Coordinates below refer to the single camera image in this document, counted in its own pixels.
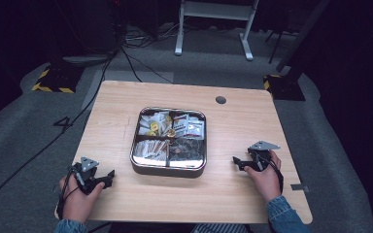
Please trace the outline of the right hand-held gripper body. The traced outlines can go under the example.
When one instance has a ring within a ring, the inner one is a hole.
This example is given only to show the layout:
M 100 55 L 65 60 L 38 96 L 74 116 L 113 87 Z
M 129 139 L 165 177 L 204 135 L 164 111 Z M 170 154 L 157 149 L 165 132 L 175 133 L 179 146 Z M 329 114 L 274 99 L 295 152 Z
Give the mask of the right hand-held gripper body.
M 248 147 L 248 154 L 251 161 L 243 161 L 242 164 L 248 164 L 255 171 L 262 172 L 271 164 L 270 150 L 278 150 L 280 146 L 265 141 L 258 141 Z

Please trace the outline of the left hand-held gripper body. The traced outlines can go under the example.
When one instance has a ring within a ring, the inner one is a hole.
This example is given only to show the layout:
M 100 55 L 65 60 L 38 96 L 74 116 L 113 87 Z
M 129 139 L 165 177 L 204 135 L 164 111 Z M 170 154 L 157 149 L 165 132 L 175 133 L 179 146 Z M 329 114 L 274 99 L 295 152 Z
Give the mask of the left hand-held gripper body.
M 82 156 L 81 161 L 71 167 L 78 181 L 78 187 L 85 195 L 90 194 L 99 183 L 103 183 L 104 188 L 108 187 L 108 177 L 95 177 L 98 165 L 98 161 Z

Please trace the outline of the person's right hand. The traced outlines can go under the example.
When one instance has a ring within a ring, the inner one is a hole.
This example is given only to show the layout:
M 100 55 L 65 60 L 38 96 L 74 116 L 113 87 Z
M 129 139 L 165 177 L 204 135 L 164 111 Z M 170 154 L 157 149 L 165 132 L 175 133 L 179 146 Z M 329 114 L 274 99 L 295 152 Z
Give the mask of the person's right hand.
M 252 178 L 255 188 L 265 203 L 282 194 L 279 178 L 276 173 L 281 168 L 281 160 L 274 151 L 270 150 L 269 153 L 274 166 L 269 165 L 262 172 L 257 172 L 249 166 L 244 168 L 244 171 Z

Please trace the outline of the person's left hand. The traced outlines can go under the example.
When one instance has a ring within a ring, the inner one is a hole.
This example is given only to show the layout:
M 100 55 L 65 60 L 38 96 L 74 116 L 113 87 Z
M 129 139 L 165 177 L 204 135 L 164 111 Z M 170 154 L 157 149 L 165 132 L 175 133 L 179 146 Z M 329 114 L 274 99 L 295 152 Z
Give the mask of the person's left hand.
M 66 178 L 63 177 L 59 181 L 59 184 L 64 186 L 66 181 Z M 67 182 L 62 216 L 64 219 L 86 223 L 105 184 L 99 183 L 90 194 L 85 195 L 81 192 L 73 176 L 71 176 Z

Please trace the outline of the pile of brown white sachets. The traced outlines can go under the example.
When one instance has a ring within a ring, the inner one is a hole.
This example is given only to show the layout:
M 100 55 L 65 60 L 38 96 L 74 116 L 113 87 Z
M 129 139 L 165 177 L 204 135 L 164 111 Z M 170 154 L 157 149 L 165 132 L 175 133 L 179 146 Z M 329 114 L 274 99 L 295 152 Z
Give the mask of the pile of brown white sachets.
M 144 140 L 136 144 L 132 157 L 138 164 L 165 166 L 167 164 L 167 147 L 167 141 Z

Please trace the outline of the pile of dark packets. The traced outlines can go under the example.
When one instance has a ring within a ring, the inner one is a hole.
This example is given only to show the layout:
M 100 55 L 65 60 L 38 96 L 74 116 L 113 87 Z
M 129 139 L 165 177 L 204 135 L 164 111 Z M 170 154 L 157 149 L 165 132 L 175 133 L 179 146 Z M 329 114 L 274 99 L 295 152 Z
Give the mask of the pile of dark packets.
M 171 145 L 169 150 L 170 161 L 202 160 L 204 157 L 204 141 L 179 138 Z

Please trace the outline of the pile of red-label white packets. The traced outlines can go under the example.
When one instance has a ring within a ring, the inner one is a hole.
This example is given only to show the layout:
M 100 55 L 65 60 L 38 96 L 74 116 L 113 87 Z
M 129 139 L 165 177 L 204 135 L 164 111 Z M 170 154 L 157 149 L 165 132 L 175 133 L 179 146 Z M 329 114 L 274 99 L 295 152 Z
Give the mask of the pile of red-label white packets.
M 184 114 L 175 116 L 173 119 L 173 129 L 176 138 L 187 138 L 203 140 L 205 138 L 205 122 L 197 116 Z

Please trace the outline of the pile of white yellow packets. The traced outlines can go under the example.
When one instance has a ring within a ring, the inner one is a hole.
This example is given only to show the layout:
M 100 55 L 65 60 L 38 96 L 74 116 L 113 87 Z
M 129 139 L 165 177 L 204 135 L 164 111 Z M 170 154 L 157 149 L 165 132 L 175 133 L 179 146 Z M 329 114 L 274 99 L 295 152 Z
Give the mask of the pile of white yellow packets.
M 150 116 L 141 116 L 139 120 L 139 135 L 173 137 L 175 130 L 173 120 L 168 112 L 156 112 Z

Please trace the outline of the person's striped clothing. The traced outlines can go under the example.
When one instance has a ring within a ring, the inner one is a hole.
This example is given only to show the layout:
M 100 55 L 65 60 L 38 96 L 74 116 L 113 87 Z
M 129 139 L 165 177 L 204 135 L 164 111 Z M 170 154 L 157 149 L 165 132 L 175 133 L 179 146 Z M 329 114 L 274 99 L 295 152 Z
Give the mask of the person's striped clothing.
M 248 233 L 244 224 L 198 223 L 191 233 Z

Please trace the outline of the black yellow striped base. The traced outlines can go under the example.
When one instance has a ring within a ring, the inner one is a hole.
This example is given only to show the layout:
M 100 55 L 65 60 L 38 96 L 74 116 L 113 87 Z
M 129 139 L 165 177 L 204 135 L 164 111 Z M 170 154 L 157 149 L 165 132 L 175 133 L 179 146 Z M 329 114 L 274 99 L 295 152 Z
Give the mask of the black yellow striped base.
M 263 77 L 263 85 L 274 100 L 305 100 L 304 94 L 298 82 L 291 82 L 285 76 L 266 75 Z
M 32 90 L 46 92 L 75 93 L 79 78 L 82 74 L 80 69 L 75 68 L 53 68 L 47 66 L 39 76 Z

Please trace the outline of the dark slanted post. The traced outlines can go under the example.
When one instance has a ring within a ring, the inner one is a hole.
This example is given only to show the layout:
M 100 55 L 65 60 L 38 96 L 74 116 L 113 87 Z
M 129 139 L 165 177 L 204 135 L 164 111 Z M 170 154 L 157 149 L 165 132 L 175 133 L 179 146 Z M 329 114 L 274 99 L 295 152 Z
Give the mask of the dark slanted post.
M 305 68 L 312 53 L 318 48 L 317 46 L 311 48 L 312 42 L 308 41 L 308 37 L 329 3 L 330 0 L 320 0 L 315 9 L 310 13 L 301 31 L 290 45 L 288 52 L 276 66 L 278 72 L 282 72 L 288 65 L 290 65 L 292 72 L 302 71 Z

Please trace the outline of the white metal stand frame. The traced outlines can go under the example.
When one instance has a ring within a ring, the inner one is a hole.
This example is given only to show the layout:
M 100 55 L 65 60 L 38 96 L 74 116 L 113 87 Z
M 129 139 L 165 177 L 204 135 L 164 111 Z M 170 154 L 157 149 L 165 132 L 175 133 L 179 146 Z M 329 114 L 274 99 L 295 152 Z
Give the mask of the white metal stand frame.
M 248 61 L 252 61 L 254 56 L 248 42 L 248 37 L 254 22 L 258 3 L 259 0 L 254 0 L 251 6 L 238 6 L 181 0 L 179 9 L 179 29 L 174 53 L 178 56 L 183 53 L 184 22 L 186 17 L 231 19 L 245 21 L 247 23 L 245 31 L 239 34 L 239 40 L 241 42 L 246 59 Z

